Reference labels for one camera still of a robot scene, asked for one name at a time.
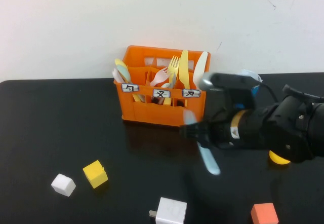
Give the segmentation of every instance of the plastic spoon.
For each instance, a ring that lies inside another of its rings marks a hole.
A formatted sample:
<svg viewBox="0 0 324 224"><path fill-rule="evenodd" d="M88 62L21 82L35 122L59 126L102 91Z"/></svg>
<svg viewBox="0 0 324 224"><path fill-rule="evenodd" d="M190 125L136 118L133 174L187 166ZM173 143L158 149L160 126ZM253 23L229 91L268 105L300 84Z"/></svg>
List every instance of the plastic spoon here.
<svg viewBox="0 0 324 224"><path fill-rule="evenodd" d="M124 66L120 65L120 64L117 65L117 69L118 69L121 77L125 81L125 83L131 83L132 84L131 75L128 72L128 69L125 68ZM144 96L142 96L142 95L133 94L133 98L134 98L135 101L142 101L142 102L145 101Z"/></svg>
<svg viewBox="0 0 324 224"><path fill-rule="evenodd" d="M122 79L120 73L118 72L118 70L116 68L114 68L112 70L112 76L114 77L114 79L118 82L118 83L125 83L125 81Z"/></svg>
<svg viewBox="0 0 324 224"><path fill-rule="evenodd" d="M197 122L196 116L190 110L184 110L183 119L185 124L194 124ZM219 175L221 170L210 149L202 147L199 142L197 142L197 145L207 170L213 175Z"/></svg>
<svg viewBox="0 0 324 224"><path fill-rule="evenodd" d="M115 59L115 64L116 64L116 66L121 65L121 66L127 68L126 64L123 61L121 61L119 58Z"/></svg>
<svg viewBox="0 0 324 224"><path fill-rule="evenodd" d="M163 84L163 85L161 86L161 88L169 88L169 86L170 86L170 83L165 83L165 84Z"/></svg>

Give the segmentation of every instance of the yellow spoon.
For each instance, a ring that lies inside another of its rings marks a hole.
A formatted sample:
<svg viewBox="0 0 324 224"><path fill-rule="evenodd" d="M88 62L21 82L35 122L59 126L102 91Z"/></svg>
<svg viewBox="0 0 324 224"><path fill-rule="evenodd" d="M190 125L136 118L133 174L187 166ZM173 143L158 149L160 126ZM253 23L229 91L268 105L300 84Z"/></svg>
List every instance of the yellow spoon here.
<svg viewBox="0 0 324 224"><path fill-rule="evenodd" d="M121 61L119 58L115 59L115 64L116 64L116 66L121 65L121 66L127 68L126 64L123 61Z"/></svg>

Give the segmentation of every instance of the yellow fork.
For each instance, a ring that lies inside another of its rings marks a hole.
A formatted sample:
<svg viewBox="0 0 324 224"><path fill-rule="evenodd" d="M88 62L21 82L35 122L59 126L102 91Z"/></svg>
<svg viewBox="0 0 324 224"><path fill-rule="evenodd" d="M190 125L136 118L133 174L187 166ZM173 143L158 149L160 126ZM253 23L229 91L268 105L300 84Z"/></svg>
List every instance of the yellow fork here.
<svg viewBox="0 0 324 224"><path fill-rule="evenodd" d="M170 84L172 83L174 74L176 76L175 79L177 79L178 70L179 70L179 57L178 56L173 56L170 63L169 63L169 66L168 66L168 71L170 71L170 73L171 73L171 75L169 77L169 83ZM171 105L171 101L172 101L171 98L165 98L164 102L163 102L163 105Z"/></svg>

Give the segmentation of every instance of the foam block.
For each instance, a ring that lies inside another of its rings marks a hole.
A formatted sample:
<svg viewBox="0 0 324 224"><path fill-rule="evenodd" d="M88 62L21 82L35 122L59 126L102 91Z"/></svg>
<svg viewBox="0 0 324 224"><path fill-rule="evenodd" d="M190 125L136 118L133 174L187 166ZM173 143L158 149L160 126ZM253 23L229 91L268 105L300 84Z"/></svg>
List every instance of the foam block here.
<svg viewBox="0 0 324 224"><path fill-rule="evenodd" d="M278 224L279 222L273 203L254 205L251 216L254 224Z"/></svg>
<svg viewBox="0 0 324 224"><path fill-rule="evenodd" d="M65 196L70 196L76 187L71 178L62 174L56 176L51 186L56 192Z"/></svg>
<svg viewBox="0 0 324 224"><path fill-rule="evenodd" d="M85 172L85 175L93 188L98 187L108 180L107 173L98 160L91 163L89 166L86 166L83 169L83 172Z"/></svg>

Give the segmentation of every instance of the label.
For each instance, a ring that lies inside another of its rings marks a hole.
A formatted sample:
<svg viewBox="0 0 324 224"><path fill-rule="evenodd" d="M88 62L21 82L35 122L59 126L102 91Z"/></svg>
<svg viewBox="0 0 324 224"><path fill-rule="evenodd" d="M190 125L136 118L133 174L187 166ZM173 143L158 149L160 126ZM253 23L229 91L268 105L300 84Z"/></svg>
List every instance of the label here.
<svg viewBox="0 0 324 224"><path fill-rule="evenodd" d="M138 85L134 85L134 84L122 84L121 89L123 90L123 92L139 91Z"/></svg>
<svg viewBox="0 0 324 224"><path fill-rule="evenodd" d="M154 89L153 90L153 97L169 98L170 97L170 91Z"/></svg>
<svg viewBox="0 0 324 224"><path fill-rule="evenodd" d="M200 97L200 90L184 89L184 90L182 90L182 96L185 97L185 98Z"/></svg>
<svg viewBox="0 0 324 224"><path fill-rule="evenodd" d="M243 114L246 111L247 110L239 111L232 119L230 131L231 131L231 136L233 139L239 139L238 124L239 124L241 117L243 116Z"/></svg>

